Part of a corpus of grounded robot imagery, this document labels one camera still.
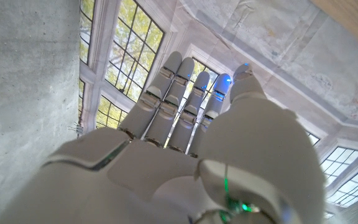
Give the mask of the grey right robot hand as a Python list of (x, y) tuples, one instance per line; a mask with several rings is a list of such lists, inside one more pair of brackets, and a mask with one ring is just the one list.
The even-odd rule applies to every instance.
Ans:
[(270, 101), (248, 63), (208, 83), (173, 52), (118, 128), (53, 152), (0, 223), (321, 223), (324, 174), (296, 114)]

